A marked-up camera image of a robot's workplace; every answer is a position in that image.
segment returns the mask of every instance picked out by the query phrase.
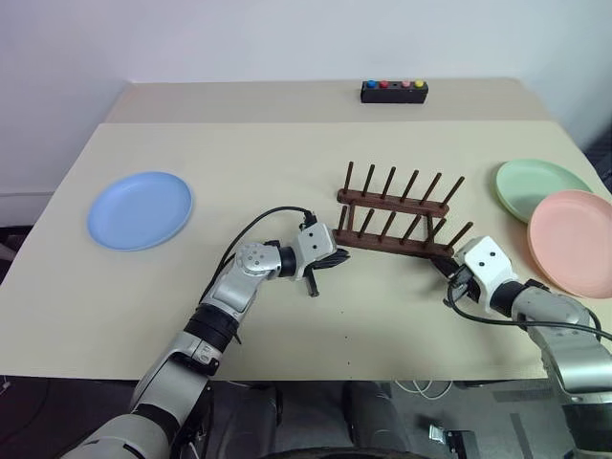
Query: cable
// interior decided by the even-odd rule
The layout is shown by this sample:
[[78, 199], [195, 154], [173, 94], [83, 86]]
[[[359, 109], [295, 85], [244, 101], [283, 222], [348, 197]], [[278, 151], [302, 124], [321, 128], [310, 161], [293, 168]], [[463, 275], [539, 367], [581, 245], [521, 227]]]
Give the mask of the cable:
[[345, 249], [336, 249], [334, 253], [314, 262], [311, 266], [313, 270], [327, 270], [328, 268], [336, 267], [340, 263], [344, 263], [350, 257], [351, 255]]
[[189, 442], [189, 447], [191, 448], [191, 452], [193, 452], [193, 457], [195, 457], [195, 459], [200, 459], [200, 454], [198, 454], [198, 450], [195, 448], [195, 445], [193, 445], [193, 442]]
[[219, 264], [217, 265], [217, 269], [215, 270], [214, 274], [212, 275], [212, 278], [210, 279], [210, 282], [208, 283], [207, 287], [205, 288], [204, 292], [202, 293], [202, 296], [200, 297], [200, 301], [202, 301], [204, 299], [204, 297], [207, 295], [207, 293], [210, 290], [210, 288], [214, 285], [214, 283], [217, 280], [217, 277], [219, 276], [221, 271], [224, 270], [224, 268], [231, 261], [231, 257], [228, 258], [230, 256], [230, 252], [234, 248], [236, 243], [242, 238], [242, 236], [244, 236], [247, 233], [247, 231], [249, 231], [252, 227], [254, 227], [260, 220], [262, 220], [263, 218], [267, 217], [271, 213], [279, 212], [281, 210], [295, 210], [297, 212], [302, 212], [305, 215], [306, 218], [312, 217], [312, 215], [313, 215], [313, 213], [310, 210], [306, 209], [306, 208], [298, 208], [298, 207], [295, 207], [295, 206], [281, 206], [279, 208], [271, 208], [270, 210], [266, 210], [264, 213], [262, 213], [261, 215], [256, 217], [252, 222], [250, 222], [248, 225], [246, 225], [238, 233], [238, 235], [236, 237], [234, 237], [234, 239], [229, 243], [228, 247], [226, 248], [226, 251], [223, 253], [223, 256], [221, 257], [221, 260], [219, 260]]
[[[595, 314], [589, 308], [586, 308], [586, 310], [589, 312], [589, 316], [593, 319], [593, 323], [595, 324], [595, 329], [598, 331], [601, 331], [600, 318], [597, 317], [597, 314]], [[597, 335], [597, 341], [601, 341], [601, 336]]]
[[604, 337], [612, 341], [612, 334], [598, 330], [597, 328], [587, 327], [586, 325], [578, 325], [577, 323], [565, 323], [565, 322], [550, 322], [542, 320], [530, 320], [518, 322], [515, 320], [494, 320], [492, 318], [483, 318], [478, 316], [472, 316], [471, 314], [465, 313], [460, 310], [452, 297], [452, 284], [448, 284], [447, 288], [447, 302], [450, 308], [463, 318], [473, 320], [474, 322], [488, 323], [489, 325], [514, 325], [518, 327], [553, 327], [553, 328], [569, 328], [572, 330], [580, 330], [581, 332], [592, 333], [596, 336]]
[[440, 400], [441, 398], [443, 398], [445, 395], [448, 394], [448, 392], [450, 391], [450, 388], [452, 387], [452, 381], [448, 382], [447, 388], [444, 389], [442, 392], [440, 392], [438, 395], [434, 395], [433, 397], [428, 396], [425, 391], [426, 389], [422, 389], [421, 387], [419, 387], [419, 385], [414, 382], [415, 387], [419, 390], [419, 393], [421, 394], [421, 396], [425, 397], [428, 400]]
[[226, 383], [231, 384], [231, 385], [235, 385], [238, 387], [244, 387], [247, 389], [251, 389], [252, 385], [248, 385], [248, 384], [242, 384], [241, 382], [236, 382], [236, 381], [226, 381]]
[[3, 395], [7, 390], [9, 390], [9, 387], [11, 387], [11, 382], [7, 380], [7, 376], [2, 375], [2, 378], [4, 379], [4, 382], [2, 383], [2, 390], [0, 390], [0, 395]]
[[42, 396], [42, 399], [40, 403], [38, 404], [38, 407], [34, 411], [33, 415], [30, 417], [30, 419], [28, 420], [26, 424], [24, 424], [20, 428], [15, 429], [13, 432], [6, 434], [4, 437], [0, 438], [0, 445], [5, 445], [6, 443], [8, 443], [10, 440], [12, 440], [13, 437], [19, 435], [23, 430], [28, 428], [36, 420], [38, 415], [42, 412], [42, 408], [44, 408], [45, 404], [47, 403], [47, 399], [49, 398], [49, 387], [50, 386], [51, 386], [51, 380], [47, 379], [47, 385], [45, 386], [45, 393]]
[[403, 385], [401, 382], [399, 382], [397, 380], [394, 381], [394, 383], [396, 385], [398, 385], [404, 392], [407, 392], [409, 394], [419, 394], [424, 399], [428, 399], [428, 400], [432, 400], [432, 401], [433, 400], [440, 400], [441, 398], [443, 398], [445, 395], [448, 394], [448, 392], [450, 391], [450, 388], [452, 387], [452, 381], [449, 381], [448, 382], [448, 386], [442, 392], [440, 392], [438, 395], [434, 395], [432, 397], [432, 396], [427, 395], [426, 392], [429, 390], [429, 388], [433, 384], [433, 381], [427, 382], [427, 385], [425, 387], [421, 388], [416, 381], [412, 380], [412, 383], [414, 384], [414, 386], [416, 387], [417, 390], [408, 389], [405, 385]]
[[419, 389], [417, 382], [412, 380], [412, 383], [414, 384], [415, 387], [417, 387], [417, 390], [408, 389], [405, 385], [403, 385], [401, 382], [397, 380], [394, 383], [397, 384], [404, 392], [407, 392], [408, 394], [420, 394], [421, 391], [428, 390], [433, 384], [433, 381], [430, 380], [423, 389]]

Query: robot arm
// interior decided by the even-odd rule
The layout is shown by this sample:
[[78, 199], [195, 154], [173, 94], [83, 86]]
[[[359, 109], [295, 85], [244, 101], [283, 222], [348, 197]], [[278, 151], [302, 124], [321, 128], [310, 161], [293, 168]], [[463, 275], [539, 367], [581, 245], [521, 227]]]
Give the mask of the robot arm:
[[488, 236], [469, 241], [456, 260], [459, 269], [449, 278], [452, 305], [455, 297], [467, 293], [488, 312], [527, 324], [522, 328], [541, 350], [578, 454], [611, 453], [612, 355], [593, 333], [529, 326], [535, 321], [589, 326], [589, 311], [539, 282], [518, 282], [510, 260]]
[[[90, 435], [68, 459], [162, 459], [179, 457], [208, 408], [212, 377], [236, 335], [261, 284], [302, 278], [317, 262], [337, 252], [332, 232], [314, 216], [288, 247], [277, 242], [245, 244], [220, 272], [185, 329], [168, 345], [138, 383], [129, 414], [112, 419]], [[347, 257], [342, 251], [334, 263]]]

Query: beige tabletop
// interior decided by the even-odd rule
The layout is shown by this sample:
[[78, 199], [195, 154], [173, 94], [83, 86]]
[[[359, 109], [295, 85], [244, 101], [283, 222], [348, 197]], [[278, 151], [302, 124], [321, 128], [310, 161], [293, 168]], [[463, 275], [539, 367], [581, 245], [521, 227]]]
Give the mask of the beige tabletop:
[[[565, 132], [546, 120], [102, 124], [58, 188], [0, 287], [0, 373], [138, 379], [183, 329], [225, 246], [261, 211], [311, 208], [337, 224], [337, 189], [355, 162], [354, 186], [377, 165], [371, 190], [397, 172], [401, 193], [414, 168], [420, 196], [437, 171], [440, 199], [460, 175], [448, 238], [467, 221], [490, 235], [521, 279], [546, 281], [529, 255], [526, 227], [491, 191], [492, 174], [515, 158], [567, 167], [605, 199], [595, 171]], [[96, 196], [143, 170], [177, 174], [195, 205], [170, 241], [138, 252], [108, 251], [85, 228]], [[373, 230], [386, 214], [379, 212]], [[357, 216], [357, 224], [363, 214]], [[248, 240], [288, 241], [299, 216], [271, 216]], [[390, 234], [407, 226], [398, 217]], [[507, 379], [544, 375], [539, 352], [518, 329], [466, 321], [442, 304], [445, 282], [422, 259], [351, 249], [351, 259], [317, 273], [320, 297], [302, 282], [266, 283], [221, 379]], [[583, 304], [612, 328], [612, 301]], [[467, 300], [462, 307], [477, 312]]]
[[537, 96], [511, 78], [428, 79], [426, 103], [362, 104], [361, 82], [137, 83], [106, 122], [388, 122], [549, 120]]

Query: black cable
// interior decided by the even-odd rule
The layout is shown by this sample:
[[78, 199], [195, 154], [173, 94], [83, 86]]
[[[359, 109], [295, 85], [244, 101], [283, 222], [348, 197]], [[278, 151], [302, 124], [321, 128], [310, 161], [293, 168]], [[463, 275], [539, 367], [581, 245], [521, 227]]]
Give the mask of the black cable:
[[[601, 331], [600, 318], [597, 317], [597, 314], [595, 314], [589, 308], [586, 308], [586, 310], [589, 312], [589, 316], [593, 319], [593, 323], [595, 324], [595, 329]], [[599, 335], [597, 335], [597, 341], [601, 341], [601, 337]]]
[[19, 435], [22, 431], [24, 431], [26, 428], [28, 428], [29, 426], [32, 425], [32, 423], [36, 420], [38, 415], [42, 412], [42, 409], [45, 407], [45, 404], [47, 403], [47, 399], [49, 398], [49, 388], [50, 388], [50, 386], [51, 386], [51, 380], [47, 379], [47, 384], [45, 386], [45, 393], [42, 396], [42, 399], [40, 400], [40, 403], [38, 404], [38, 407], [34, 411], [33, 415], [30, 417], [30, 419], [28, 420], [28, 422], [26, 424], [24, 424], [20, 428], [17, 428], [13, 432], [10, 432], [10, 433], [6, 434], [4, 437], [2, 437], [0, 439], [0, 446], [5, 445], [10, 440], [12, 440], [14, 437]]
[[206, 296], [206, 294], [208, 293], [210, 288], [214, 285], [214, 283], [217, 280], [217, 277], [219, 276], [221, 271], [231, 261], [231, 258], [228, 258], [228, 256], [230, 255], [230, 252], [234, 248], [236, 243], [242, 238], [242, 236], [244, 236], [247, 233], [247, 231], [249, 231], [252, 227], [254, 227], [260, 220], [262, 220], [263, 218], [267, 217], [271, 213], [279, 212], [281, 210], [295, 210], [297, 212], [302, 212], [305, 216], [312, 215], [312, 212], [310, 210], [308, 210], [307, 208], [297, 208], [295, 206], [281, 206], [279, 208], [271, 208], [270, 210], [266, 210], [264, 213], [262, 213], [261, 215], [256, 217], [252, 222], [250, 222], [248, 225], [246, 225], [238, 233], [238, 235], [236, 237], [234, 237], [233, 240], [229, 243], [228, 248], [226, 249], [226, 251], [223, 253], [223, 256], [221, 257], [221, 260], [219, 260], [219, 264], [217, 265], [217, 269], [215, 270], [214, 274], [212, 275], [212, 278], [210, 279], [210, 282], [208, 283], [207, 287], [204, 289], [204, 292], [202, 293], [202, 296], [200, 296], [200, 301], [202, 301], [204, 299], [204, 297]]
[[592, 333], [596, 336], [601, 336], [612, 341], [612, 334], [598, 330], [593, 327], [587, 327], [586, 325], [578, 325], [577, 323], [565, 323], [565, 322], [549, 322], [542, 320], [530, 320], [518, 322], [515, 320], [494, 320], [492, 318], [483, 318], [478, 316], [472, 316], [471, 314], [465, 313], [457, 307], [455, 300], [452, 297], [452, 285], [448, 284], [447, 288], [447, 302], [450, 308], [463, 318], [473, 320], [474, 322], [488, 323], [489, 325], [513, 325], [518, 327], [553, 327], [553, 328], [569, 328], [572, 330], [580, 330], [582, 332]]
[[322, 260], [318, 260], [313, 263], [311, 266], [313, 270], [327, 270], [328, 268], [334, 268], [340, 263], [344, 263], [348, 260], [351, 255], [348, 254], [348, 251], [345, 249], [336, 249], [334, 253], [329, 256], [326, 256]]

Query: dark floor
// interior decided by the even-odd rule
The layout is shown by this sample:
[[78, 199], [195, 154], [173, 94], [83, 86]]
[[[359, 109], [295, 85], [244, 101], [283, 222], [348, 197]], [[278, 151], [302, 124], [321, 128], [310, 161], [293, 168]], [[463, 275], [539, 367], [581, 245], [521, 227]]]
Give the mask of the dark floor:
[[[585, 156], [612, 191], [612, 129]], [[13, 237], [4, 242], [18, 249], [22, 240]], [[9, 265], [0, 260], [0, 283]], [[0, 459], [58, 457], [88, 432], [121, 414], [133, 389], [128, 382], [17, 377], [7, 381], [10, 385], [0, 395]], [[277, 450], [351, 445], [340, 411], [341, 382], [284, 382], [279, 387], [285, 395], [285, 413], [277, 432]], [[245, 390], [225, 382], [216, 384], [209, 457], [215, 456], [220, 432]], [[395, 384], [391, 392], [414, 452], [423, 455], [447, 457], [443, 447], [428, 440], [429, 421], [474, 430], [483, 459], [561, 457], [571, 447], [563, 415], [546, 381], [502, 382], [467, 390], [453, 387], [436, 402], [407, 394]]]

